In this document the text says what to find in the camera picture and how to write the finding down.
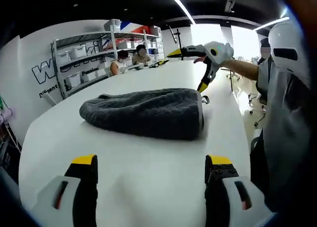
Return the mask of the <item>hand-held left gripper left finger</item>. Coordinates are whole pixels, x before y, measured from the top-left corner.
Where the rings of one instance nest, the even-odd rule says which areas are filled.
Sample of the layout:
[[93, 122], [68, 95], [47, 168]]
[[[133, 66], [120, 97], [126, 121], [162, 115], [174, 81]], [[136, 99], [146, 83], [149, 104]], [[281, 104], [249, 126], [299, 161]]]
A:
[[98, 156], [75, 158], [37, 196], [32, 215], [41, 227], [95, 227]]

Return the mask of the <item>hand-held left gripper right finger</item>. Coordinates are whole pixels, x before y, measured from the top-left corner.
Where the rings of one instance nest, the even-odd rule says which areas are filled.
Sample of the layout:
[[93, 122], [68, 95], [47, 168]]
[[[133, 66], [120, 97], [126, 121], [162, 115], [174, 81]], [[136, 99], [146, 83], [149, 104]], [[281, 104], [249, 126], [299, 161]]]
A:
[[206, 155], [207, 227], [262, 227], [270, 218], [263, 193], [223, 156]]

